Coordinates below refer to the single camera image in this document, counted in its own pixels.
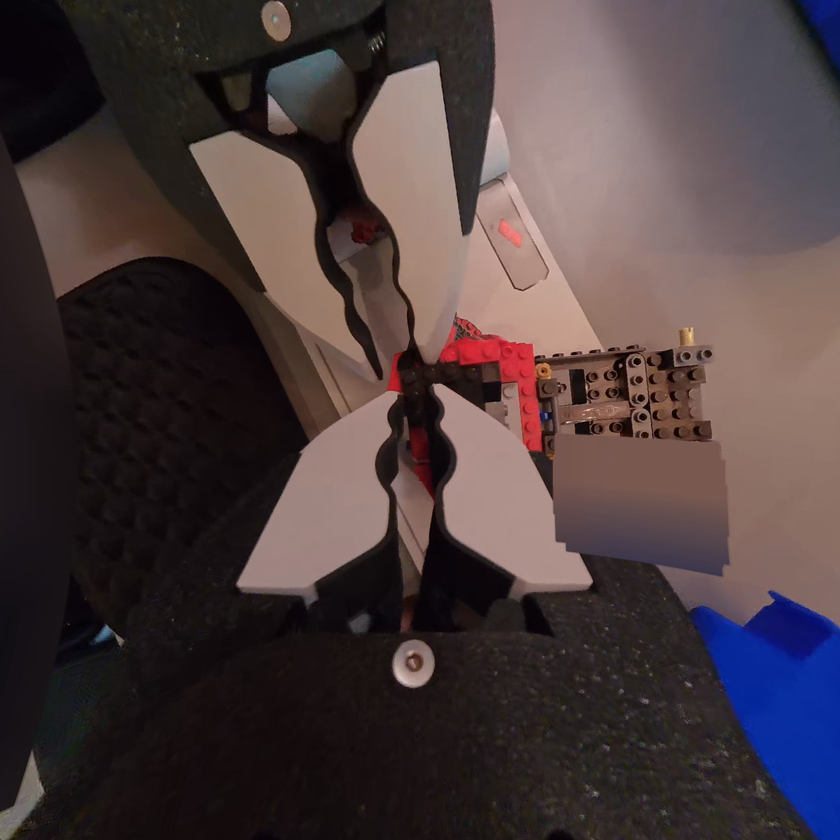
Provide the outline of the lego instruction booklet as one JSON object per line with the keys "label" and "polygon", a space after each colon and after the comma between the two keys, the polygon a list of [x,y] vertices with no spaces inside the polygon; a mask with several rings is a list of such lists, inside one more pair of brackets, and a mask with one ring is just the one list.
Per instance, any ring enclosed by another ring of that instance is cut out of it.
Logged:
{"label": "lego instruction booklet", "polygon": [[[486,157],[482,183],[504,188],[507,202],[516,209],[511,222],[523,232],[523,244],[533,245],[539,252],[545,268],[543,278],[524,289],[526,282],[516,280],[514,272],[503,266],[501,245],[493,244],[490,225],[477,219],[469,237],[457,314],[483,333],[530,343],[537,355],[600,348],[600,340],[508,173],[507,136],[497,112],[490,119]],[[355,244],[350,228],[349,223],[339,223],[331,234],[332,246],[344,257],[341,267],[353,283],[355,304],[371,323],[378,353],[387,367],[388,354],[401,349],[401,340],[407,337],[405,304],[391,288],[393,248],[388,238],[368,246]],[[271,323],[266,346],[309,438],[386,389],[385,381],[368,381],[330,347],[321,346],[308,332],[299,333],[278,311],[270,311],[266,320]]]}

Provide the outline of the black rounded pad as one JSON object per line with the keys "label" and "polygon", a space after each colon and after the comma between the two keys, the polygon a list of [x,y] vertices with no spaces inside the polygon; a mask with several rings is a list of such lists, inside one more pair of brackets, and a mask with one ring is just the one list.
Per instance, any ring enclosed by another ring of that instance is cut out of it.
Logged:
{"label": "black rounded pad", "polygon": [[104,102],[57,2],[1,2],[1,131],[13,163],[77,130]]}

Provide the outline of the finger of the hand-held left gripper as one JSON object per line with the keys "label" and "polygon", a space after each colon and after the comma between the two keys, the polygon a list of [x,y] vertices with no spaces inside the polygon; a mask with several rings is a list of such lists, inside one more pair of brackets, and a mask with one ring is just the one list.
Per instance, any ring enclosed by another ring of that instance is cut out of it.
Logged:
{"label": "finger of the hand-held left gripper", "polygon": [[227,131],[190,145],[205,182],[254,267],[266,297],[370,381],[382,362],[329,243],[329,205],[290,139]]}
{"label": "finger of the hand-held left gripper", "polygon": [[395,244],[395,282],[427,364],[453,327],[466,270],[440,68],[432,60],[387,76],[364,112],[351,154],[365,197]]}

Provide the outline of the blue plastic storage bin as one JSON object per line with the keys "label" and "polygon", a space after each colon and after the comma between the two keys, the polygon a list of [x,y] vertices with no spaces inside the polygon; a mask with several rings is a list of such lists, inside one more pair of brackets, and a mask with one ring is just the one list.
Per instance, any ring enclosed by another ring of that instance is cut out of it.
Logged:
{"label": "blue plastic storage bin", "polygon": [[839,73],[839,1],[793,1],[827,64]]}
{"label": "blue plastic storage bin", "polygon": [[819,838],[839,838],[839,628],[782,596],[745,625],[691,611],[742,728]]}

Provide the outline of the black dimpled cushion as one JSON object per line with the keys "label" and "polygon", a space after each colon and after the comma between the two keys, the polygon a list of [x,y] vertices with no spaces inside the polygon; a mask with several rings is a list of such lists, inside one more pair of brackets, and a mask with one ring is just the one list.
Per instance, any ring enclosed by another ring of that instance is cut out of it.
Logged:
{"label": "black dimpled cushion", "polygon": [[126,637],[152,573],[307,438],[245,310],[203,269],[135,259],[58,306],[80,436],[73,574]]}

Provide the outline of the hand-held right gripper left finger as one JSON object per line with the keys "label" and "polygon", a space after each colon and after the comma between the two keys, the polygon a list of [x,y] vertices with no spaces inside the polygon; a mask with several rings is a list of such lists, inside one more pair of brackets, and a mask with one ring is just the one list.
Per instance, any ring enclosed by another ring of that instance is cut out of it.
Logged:
{"label": "hand-held right gripper left finger", "polygon": [[396,494],[403,397],[385,392],[305,447],[237,580],[327,621],[386,612],[401,598]]}

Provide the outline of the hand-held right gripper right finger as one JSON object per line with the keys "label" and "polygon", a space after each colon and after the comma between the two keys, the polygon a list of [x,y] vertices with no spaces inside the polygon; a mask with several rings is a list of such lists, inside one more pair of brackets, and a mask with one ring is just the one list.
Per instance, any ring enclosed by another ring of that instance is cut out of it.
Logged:
{"label": "hand-held right gripper right finger", "polygon": [[553,499],[526,446],[446,385],[426,411],[434,509],[420,587],[421,618],[481,617],[502,601],[586,592],[593,579],[555,538]]}

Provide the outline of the red and black lego car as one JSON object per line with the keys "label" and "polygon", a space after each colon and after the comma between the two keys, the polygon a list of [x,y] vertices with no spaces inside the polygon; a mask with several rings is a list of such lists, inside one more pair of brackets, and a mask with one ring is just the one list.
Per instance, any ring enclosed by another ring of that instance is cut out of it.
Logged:
{"label": "red and black lego car", "polygon": [[554,455],[562,434],[680,441],[711,440],[701,387],[715,358],[709,344],[680,332],[673,349],[632,344],[588,353],[545,355],[531,343],[480,332],[457,318],[438,360],[398,353],[391,391],[405,402],[409,463],[432,497],[427,414],[432,385],[446,385],[498,420],[535,456]]}

